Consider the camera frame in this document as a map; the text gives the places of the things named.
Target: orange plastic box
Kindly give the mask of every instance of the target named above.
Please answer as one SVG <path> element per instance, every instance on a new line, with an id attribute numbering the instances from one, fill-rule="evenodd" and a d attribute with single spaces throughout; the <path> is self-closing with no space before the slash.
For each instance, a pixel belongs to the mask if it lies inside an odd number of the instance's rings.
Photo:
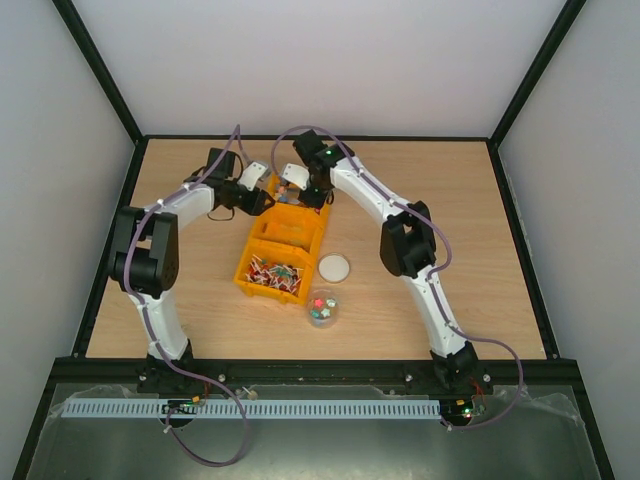
<path id="1" fill-rule="evenodd" d="M 267 191 L 274 197 L 279 180 L 271 176 Z M 330 205 L 317 213 L 312 208 L 277 202 L 260 215 L 249 233 L 233 282 L 249 295 L 274 298 L 282 303 L 304 305 L 311 288 L 320 244 L 329 219 Z M 268 263 L 283 263 L 301 268 L 301 282 L 295 294 L 248 282 L 245 274 L 251 258 L 257 255 Z"/>

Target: wooden tabletop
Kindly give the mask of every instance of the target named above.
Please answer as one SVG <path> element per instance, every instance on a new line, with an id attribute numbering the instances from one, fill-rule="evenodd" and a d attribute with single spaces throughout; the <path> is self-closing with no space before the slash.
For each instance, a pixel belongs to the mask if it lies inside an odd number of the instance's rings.
<path id="1" fill-rule="evenodd" d="M 216 140 L 151 140 L 131 202 L 142 206 L 173 192 L 205 164 Z M 271 141 L 246 141 L 268 160 Z M 522 358 L 545 358 L 487 148 L 482 142 L 349 142 L 367 168 L 399 195 L 424 201 L 447 234 L 453 264 L 441 280 L 456 319 L 469 334 L 500 339 Z M 299 163 L 291 142 L 278 164 Z M 223 218 L 223 208 L 212 215 Z M 247 297 L 234 270 L 254 219 L 199 218 L 180 233 L 177 308 L 194 356 L 217 359 L 429 359 L 426 329 L 404 283 L 379 258 L 380 230 L 356 203 L 336 192 L 321 252 L 338 252 L 351 274 L 330 288 L 338 322 L 319 330 L 305 310 Z M 439 262 L 446 254 L 438 244 Z M 312 288 L 327 287 L 315 273 Z M 500 347 L 476 344 L 482 359 L 507 359 Z M 93 358 L 144 357 L 147 342 L 133 303 L 109 280 L 87 352 Z"/>

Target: black frame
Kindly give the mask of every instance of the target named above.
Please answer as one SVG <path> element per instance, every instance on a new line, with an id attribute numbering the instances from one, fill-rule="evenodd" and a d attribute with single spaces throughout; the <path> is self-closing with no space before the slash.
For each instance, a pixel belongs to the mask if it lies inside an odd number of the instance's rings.
<path id="1" fill-rule="evenodd" d="M 157 138 L 184 139 L 226 139 L 224 135 L 143 135 L 131 115 L 124 98 L 97 50 L 89 32 L 75 9 L 71 0 L 52 0 L 58 12 L 78 47 L 82 51 L 87 63 L 94 72 L 114 110 L 118 114 L 123 126 L 135 144 L 129 170 L 120 193 L 117 208 L 128 205 L 133 196 L 138 174 L 149 140 Z M 528 247 L 522 231 L 522 226 L 515 209 L 513 197 L 504 172 L 499 155 L 499 147 L 516 117 L 520 113 L 535 85 L 542 76 L 545 68 L 555 54 L 563 38 L 566 36 L 574 20 L 586 0 L 567 0 L 551 31 L 536 55 L 531 67 L 527 71 L 516 94 L 500 120 L 496 130 L 490 138 L 484 137 L 380 137 L 380 136 L 341 136 L 345 140 L 387 140 L 387 141 L 482 141 L 485 142 L 496 182 L 504 204 L 505 213 L 511 228 L 514 245 L 518 254 L 522 272 L 525 278 L 531 304 L 538 324 L 540 337 L 545 349 L 547 360 L 524 360 L 525 378 L 530 385 L 569 385 L 575 394 L 580 414 L 585 421 L 591 447 L 602 478 L 613 477 L 602 439 L 600 437 L 595 417 L 587 397 L 584 383 L 574 360 L 560 357 L 553 330 L 547 315 L 535 271 L 531 262 Z M 275 139 L 275 135 L 250 135 L 246 140 Z M 143 359 L 87 359 L 85 354 L 91 338 L 91 333 L 100 308 L 102 296 L 107 282 L 106 261 L 109 245 L 113 236 L 114 223 L 105 242 L 102 257 L 94 279 L 90 296 L 72 356 L 58 358 L 52 367 L 49 380 L 45 386 L 38 405 L 34 421 L 29 430 L 14 479 L 25 478 L 38 437 L 47 413 L 51 406 L 56 385 L 65 383 L 117 383 L 137 384 L 139 373 L 144 369 Z M 483 361 L 483 366 L 491 375 L 493 384 L 516 384 L 518 381 L 515 362 L 506 360 Z M 371 384 L 383 390 L 394 389 L 398 393 L 422 394 L 428 393 L 432 398 L 447 400 L 458 398 L 460 393 L 442 390 L 433 375 L 432 361 L 248 361 L 248 360 L 194 360 L 193 365 L 198 371 L 217 377 L 224 373 L 227 384 L 231 388 L 252 383 L 300 384 L 335 384 L 336 378 L 344 378 L 344 384 Z M 407 381 L 407 374 L 412 379 Z"/>

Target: wall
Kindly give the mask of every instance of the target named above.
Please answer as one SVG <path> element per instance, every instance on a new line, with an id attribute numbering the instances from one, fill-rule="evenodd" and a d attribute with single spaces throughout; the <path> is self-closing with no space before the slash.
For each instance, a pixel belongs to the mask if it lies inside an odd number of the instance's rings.
<path id="1" fill-rule="evenodd" d="M 637 478 L 640 3 L 587 2 L 501 148 L 561 353 Z"/>
<path id="2" fill-rule="evenodd" d="M 0 15 L 0 478 L 69 355 L 132 144 L 50 1 Z"/>
<path id="3" fill-rule="evenodd" d="M 76 0 L 145 133 L 490 135 L 564 0 Z"/>

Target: white disc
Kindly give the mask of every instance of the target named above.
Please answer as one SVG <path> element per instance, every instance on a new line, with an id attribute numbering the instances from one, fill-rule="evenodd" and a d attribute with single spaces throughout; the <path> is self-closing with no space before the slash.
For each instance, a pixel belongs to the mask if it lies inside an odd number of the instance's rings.
<path id="1" fill-rule="evenodd" d="M 340 283 L 349 276 L 349 261 L 339 253 L 329 253 L 318 262 L 318 273 L 329 283 Z"/>

